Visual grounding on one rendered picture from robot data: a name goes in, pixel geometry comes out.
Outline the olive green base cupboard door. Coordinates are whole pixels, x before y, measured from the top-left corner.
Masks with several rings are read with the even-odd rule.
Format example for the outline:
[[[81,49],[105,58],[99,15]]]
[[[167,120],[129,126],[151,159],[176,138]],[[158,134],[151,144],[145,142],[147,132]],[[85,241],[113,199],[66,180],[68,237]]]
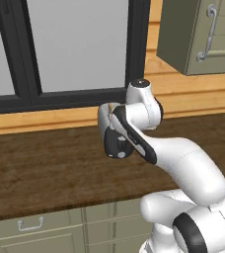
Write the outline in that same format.
[[[84,244],[72,232],[43,237],[0,240],[0,253],[85,253]]]

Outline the olive green wall cupboard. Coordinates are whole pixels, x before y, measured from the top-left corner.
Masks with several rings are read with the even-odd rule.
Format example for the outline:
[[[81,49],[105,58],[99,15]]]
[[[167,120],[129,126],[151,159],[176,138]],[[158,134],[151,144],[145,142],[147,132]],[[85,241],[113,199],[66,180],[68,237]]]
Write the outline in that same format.
[[[200,1],[163,0],[157,56],[183,75],[187,75]]]

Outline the white and black toaster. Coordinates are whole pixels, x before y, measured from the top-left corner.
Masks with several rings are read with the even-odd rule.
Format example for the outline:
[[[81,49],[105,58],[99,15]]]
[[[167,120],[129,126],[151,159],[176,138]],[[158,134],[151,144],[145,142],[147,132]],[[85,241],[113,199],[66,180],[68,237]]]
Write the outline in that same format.
[[[111,128],[110,113],[119,103],[105,103],[98,108],[98,127],[105,153],[110,158],[121,159],[130,156],[132,145],[117,131]]]

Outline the black framed window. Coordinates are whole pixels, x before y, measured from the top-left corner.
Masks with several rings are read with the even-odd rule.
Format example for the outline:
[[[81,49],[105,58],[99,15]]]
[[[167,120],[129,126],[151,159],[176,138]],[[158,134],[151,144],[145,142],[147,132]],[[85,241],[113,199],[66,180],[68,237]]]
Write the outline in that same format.
[[[0,114],[125,101],[150,0],[0,0]]]

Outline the olive green drawer front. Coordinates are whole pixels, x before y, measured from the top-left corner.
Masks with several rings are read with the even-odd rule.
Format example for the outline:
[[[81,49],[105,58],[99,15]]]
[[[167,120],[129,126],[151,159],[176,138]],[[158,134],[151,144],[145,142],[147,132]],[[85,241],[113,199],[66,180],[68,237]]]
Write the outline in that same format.
[[[18,229],[18,220],[24,222],[24,227],[39,225],[39,218],[44,217],[42,228],[32,231],[20,231]],[[41,232],[65,226],[79,225],[82,223],[82,215],[80,209],[56,211],[41,213],[36,215],[0,220],[0,238],[28,234],[32,232]]]
[[[105,220],[87,225],[90,244],[128,238],[151,232],[152,224],[141,216],[119,220]]]
[[[86,207],[88,222],[140,214],[140,200],[133,199]]]

